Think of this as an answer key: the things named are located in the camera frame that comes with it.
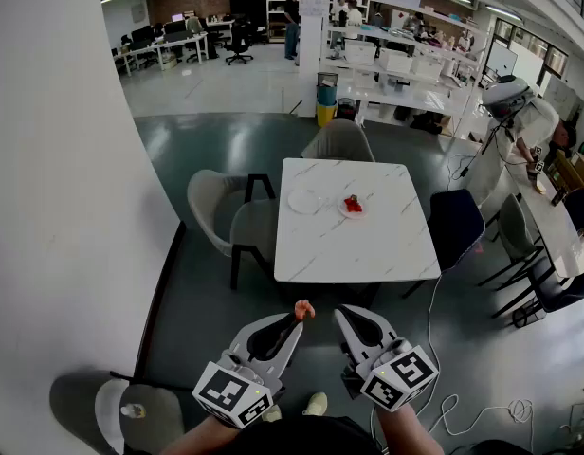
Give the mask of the white office desk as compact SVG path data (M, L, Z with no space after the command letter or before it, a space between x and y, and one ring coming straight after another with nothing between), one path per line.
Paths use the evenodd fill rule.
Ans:
M140 54L146 54L150 52L155 52L157 54L157 61L161 70L165 70L165 64L163 60L163 54L167 49L172 47L195 45L196 57L198 62L201 64L205 59L208 58L208 51L203 49L202 46L208 46L208 33L200 32L198 34L190 35L182 40L175 41L173 39L173 34L165 35L161 42L156 42L154 44L145 45L142 43L131 45L130 49L118 52L113 56L114 60L122 59L126 68L127 75L131 75L129 61L132 58Z

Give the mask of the grey chair with black legs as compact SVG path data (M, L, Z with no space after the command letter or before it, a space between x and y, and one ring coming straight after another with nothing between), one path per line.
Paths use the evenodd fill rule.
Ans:
M484 286L520 264L520 269L503 286L518 280L530 263L544 249L544 246L538 244L541 237L538 236L537 239L534 239L531 235L520 202L515 195L509 194L504 199L499 212L496 214L496 221L497 233L494 241L501 240L502 246L509 257L510 265L479 282L479 286Z

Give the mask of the person's left forearm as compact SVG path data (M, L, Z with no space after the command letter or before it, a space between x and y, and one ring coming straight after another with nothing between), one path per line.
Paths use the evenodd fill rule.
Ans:
M212 455L231 443L241 430L225 426L210 415L199 425L169 444L160 455Z

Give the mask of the black office chair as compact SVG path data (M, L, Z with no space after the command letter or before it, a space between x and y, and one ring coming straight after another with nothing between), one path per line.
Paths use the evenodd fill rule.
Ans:
M231 41L224 46L224 49L230 53L225 58L228 65L233 62L242 62L247 64L253 60L253 57L247 54L251 43L249 42L248 27L245 22L235 21L231 28Z

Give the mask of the dark blue chair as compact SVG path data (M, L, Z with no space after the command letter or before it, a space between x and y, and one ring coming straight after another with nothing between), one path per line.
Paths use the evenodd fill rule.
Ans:
M442 274L454 268L485 233L480 209L467 189L438 191L429 200L426 228Z
M554 267L545 258L540 258L525 271L515 275L502 289L522 280L528 280L529 286L491 318L496 319L514 307L510 324L519 329L544 319L547 314L584 300L584 273L560 280L555 275Z

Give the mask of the person's pale right shoe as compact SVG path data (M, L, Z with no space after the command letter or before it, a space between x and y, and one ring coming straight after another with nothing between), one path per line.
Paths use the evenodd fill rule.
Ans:
M323 416L328 408L328 397L325 392L320 391L313 394L303 411L303 415Z

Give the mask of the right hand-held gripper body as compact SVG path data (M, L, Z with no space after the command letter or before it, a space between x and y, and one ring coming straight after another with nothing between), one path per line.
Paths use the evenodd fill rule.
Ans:
M363 395L394 412L422 393L438 374L420 346L398 337L376 355L347 366L341 378L353 399Z

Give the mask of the person's black clothing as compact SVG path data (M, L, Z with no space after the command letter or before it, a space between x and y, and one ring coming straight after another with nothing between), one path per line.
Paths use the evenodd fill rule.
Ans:
M242 430L218 455L381 455L351 418L299 415Z

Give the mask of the white open bookshelf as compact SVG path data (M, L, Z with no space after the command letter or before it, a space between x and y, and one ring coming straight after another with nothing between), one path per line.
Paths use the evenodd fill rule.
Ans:
M270 44L283 44L287 19L284 17L286 0L266 0L266 30Z

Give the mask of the small white plate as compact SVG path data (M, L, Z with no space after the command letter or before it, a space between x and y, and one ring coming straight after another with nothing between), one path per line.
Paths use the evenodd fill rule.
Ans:
M348 199L350 196L351 196L351 194L343 194L342 196L340 196L340 198L337 201L338 211L344 217L349 218L349 219L362 219L362 218L364 218L368 212L368 206L367 206L366 200L363 197L356 195L358 198L358 203L363 208L363 211L362 212L355 212L355 211L349 212L347 210L347 205L345 204L344 200Z

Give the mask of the person's right forearm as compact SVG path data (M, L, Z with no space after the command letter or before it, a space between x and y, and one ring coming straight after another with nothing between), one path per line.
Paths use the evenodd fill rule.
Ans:
M410 404L389 412L376 406L389 455L445 455L438 442L421 425Z

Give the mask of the white storage box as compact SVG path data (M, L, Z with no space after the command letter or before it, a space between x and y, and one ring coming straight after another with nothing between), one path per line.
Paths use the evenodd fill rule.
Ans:
M411 70L412 56L399 50L381 48L378 64L387 72L407 74Z
M443 69L441 60L419 56L414 57L411 63L411 73L429 80L438 80Z
M350 64L373 65L376 46L372 42L345 40L344 57Z

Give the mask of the white shelving unit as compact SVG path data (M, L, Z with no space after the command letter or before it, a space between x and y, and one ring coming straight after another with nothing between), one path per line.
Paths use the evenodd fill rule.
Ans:
M327 0L330 6L341 1ZM345 60L346 20L332 10L322 20L320 69L338 73L339 98L356 101L356 121L403 123L397 110L443 117L443 132L455 136L467 125L478 106L478 84L492 43L492 32L480 28L472 17L445 13L420 3L418 8L395 6L391 0L356 0L364 11L358 41L376 46L373 65ZM391 73L378 64L381 48L399 50L414 57L441 60L438 80L411 73Z

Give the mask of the grey round-back chair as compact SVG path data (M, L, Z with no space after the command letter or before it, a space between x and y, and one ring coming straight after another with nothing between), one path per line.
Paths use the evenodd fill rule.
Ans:
M141 404L146 417L120 413L129 403ZM60 425L100 455L159 455L184 434L177 396L108 371L77 371L58 377L49 393Z

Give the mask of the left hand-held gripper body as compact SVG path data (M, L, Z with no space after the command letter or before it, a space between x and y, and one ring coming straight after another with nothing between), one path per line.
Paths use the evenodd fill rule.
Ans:
M282 381L231 350L209 362L192 396L203 410L230 428L247 428L270 409L284 392Z

